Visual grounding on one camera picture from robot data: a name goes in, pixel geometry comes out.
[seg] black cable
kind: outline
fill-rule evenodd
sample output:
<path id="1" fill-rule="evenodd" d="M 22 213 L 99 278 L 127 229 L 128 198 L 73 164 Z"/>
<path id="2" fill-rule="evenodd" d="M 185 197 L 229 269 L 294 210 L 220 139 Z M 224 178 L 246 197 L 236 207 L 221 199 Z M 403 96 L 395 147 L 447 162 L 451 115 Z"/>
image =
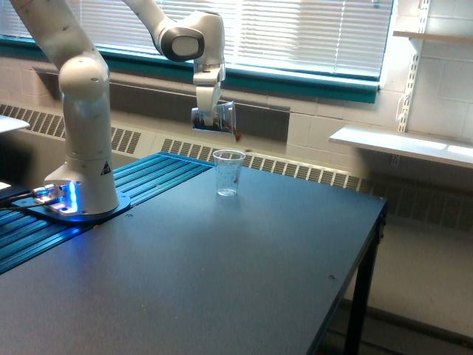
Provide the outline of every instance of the black cable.
<path id="1" fill-rule="evenodd" d="M 32 209 L 34 207 L 52 205 L 52 204 L 57 203 L 57 202 L 58 202 L 57 200 L 53 200 L 53 201 L 48 201 L 48 202 L 44 202 L 44 203 L 37 203 L 37 204 L 34 204 L 34 205 L 28 205 L 28 206 L 2 207 L 2 208 L 0 208 L 0 211 L 21 211 L 23 209 Z"/>
<path id="2" fill-rule="evenodd" d="M 22 200 L 22 199 L 27 198 L 27 197 L 32 197 L 32 196 L 33 196 L 32 192 L 28 192 L 26 194 L 21 194 L 21 195 L 10 196 L 8 198 L 0 200 L 0 206 L 4 205 L 4 204 L 7 204 L 7 203 L 15 202 L 17 200 Z"/>

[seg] radiator vent grille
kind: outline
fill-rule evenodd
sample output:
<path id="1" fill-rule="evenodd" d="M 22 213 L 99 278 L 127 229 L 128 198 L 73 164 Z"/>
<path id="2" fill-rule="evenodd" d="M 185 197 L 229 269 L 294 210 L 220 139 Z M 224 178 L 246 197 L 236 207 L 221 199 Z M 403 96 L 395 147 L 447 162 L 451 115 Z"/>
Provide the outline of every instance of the radiator vent grille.
<path id="1" fill-rule="evenodd" d="M 163 152 L 213 162 L 217 148 L 165 139 Z M 325 183 L 343 189 L 384 197 L 389 201 L 389 213 L 400 217 L 473 232 L 473 199 L 463 195 L 429 189 L 414 189 L 412 185 L 387 180 L 370 180 L 323 166 L 247 153 L 243 166 L 274 174 L 286 175 L 314 183 Z"/>
<path id="2" fill-rule="evenodd" d="M 66 137 L 64 119 L 59 115 L 3 104 L 0 104 L 0 115 L 29 123 L 27 130 L 32 132 L 57 138 Z M 112 150 L 134 154 L 140 137 L 139 132 L 112 127 Z"/>

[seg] dark blue tabletop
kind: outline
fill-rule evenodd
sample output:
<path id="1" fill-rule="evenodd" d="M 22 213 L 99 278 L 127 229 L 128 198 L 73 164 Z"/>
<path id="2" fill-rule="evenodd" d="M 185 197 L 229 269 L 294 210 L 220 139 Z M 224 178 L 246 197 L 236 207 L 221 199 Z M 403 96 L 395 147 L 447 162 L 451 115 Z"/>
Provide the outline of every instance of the dark blue tabletop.
<path id="1" fill-rule="evenodd" d="M 306 354 L 385 202 L 213 169 L 0 276 L 8 354 Z"/>

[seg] blue led light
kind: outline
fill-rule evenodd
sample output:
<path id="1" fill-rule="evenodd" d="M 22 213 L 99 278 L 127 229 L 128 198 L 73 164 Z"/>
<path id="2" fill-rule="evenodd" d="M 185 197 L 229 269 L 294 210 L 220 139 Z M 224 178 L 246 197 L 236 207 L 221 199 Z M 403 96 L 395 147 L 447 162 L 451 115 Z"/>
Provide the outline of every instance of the blue led light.
<path id="1" fill-rule="evenodd" d="M 69 199 L 71 201 L 70 211 L 77 212 L 78 207 L 77 207 L 77 195 L 75 192 L 75 184 L 71 181 L 69 182 L 68 187 L 69 187 Z"/>

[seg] table leg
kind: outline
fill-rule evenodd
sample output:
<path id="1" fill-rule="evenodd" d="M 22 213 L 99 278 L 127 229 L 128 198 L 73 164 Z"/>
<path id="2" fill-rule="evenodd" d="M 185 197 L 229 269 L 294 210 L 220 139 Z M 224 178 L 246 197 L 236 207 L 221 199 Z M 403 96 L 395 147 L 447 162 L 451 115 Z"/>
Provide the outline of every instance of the table leg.
<path id="1" fill-rule="evenodd" d="M 380 238 L 381 226 L 378 226 L 375 230 L 375 236 L 358 267 L 350 321 L 348 322 L 347 338 L 345 339 L 344 355 L 358 354 Z"/>

